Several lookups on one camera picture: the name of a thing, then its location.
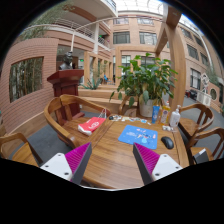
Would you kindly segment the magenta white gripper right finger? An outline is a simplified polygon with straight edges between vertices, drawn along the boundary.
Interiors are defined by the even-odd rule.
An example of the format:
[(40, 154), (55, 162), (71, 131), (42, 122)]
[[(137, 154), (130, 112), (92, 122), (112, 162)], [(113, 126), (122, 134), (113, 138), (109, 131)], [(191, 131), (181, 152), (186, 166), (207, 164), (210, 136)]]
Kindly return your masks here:
[(133, 154), (145, 185), (182, 169), (168, 154), (159, 155), (138, 143), (133, 144)]

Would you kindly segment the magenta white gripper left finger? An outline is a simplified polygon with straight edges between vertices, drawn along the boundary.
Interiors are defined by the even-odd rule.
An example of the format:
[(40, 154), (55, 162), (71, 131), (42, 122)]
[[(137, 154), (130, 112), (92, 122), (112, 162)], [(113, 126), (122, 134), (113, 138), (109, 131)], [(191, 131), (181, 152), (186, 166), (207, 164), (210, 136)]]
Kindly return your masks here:
[(92, 144), (86, 143), (66, 154), (57, 153), (41, 169), (79, 185), (91, 153)]

